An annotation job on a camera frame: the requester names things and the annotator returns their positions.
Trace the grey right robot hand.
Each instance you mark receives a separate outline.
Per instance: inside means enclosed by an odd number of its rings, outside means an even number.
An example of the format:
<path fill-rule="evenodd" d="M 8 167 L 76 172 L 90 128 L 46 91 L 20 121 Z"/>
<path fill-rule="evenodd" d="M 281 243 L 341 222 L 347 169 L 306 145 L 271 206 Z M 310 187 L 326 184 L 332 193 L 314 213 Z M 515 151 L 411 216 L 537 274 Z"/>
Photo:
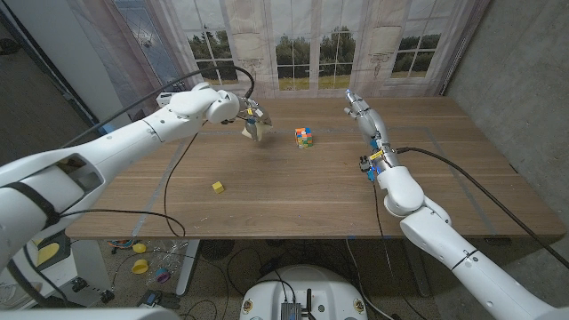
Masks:
<path fill-rule="evenodd" d="M 344 108 L 344 112 L 356 121 L 365 143 L 370 148 L 369 158 L 381 169 L 399 166 L 397 155 L 389 141 L 387 126 L 379 113 L 350 89 L 346 90 L 346 99 L 349 106 Z"/>

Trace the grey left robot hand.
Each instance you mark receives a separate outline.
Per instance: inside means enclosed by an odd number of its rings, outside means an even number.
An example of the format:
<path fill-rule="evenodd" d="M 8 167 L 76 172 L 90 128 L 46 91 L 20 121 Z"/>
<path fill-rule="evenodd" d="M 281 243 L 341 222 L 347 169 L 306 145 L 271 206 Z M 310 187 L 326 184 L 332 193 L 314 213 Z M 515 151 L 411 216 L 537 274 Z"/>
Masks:
<path fill-rule="evenodd" d="M 264 133 L 272 128 L 268 111 L 248 98 L 240 97 L 239 106 L 238 115 L 244 119 L 242 134 L 254 141 L 261 141 Z"/>

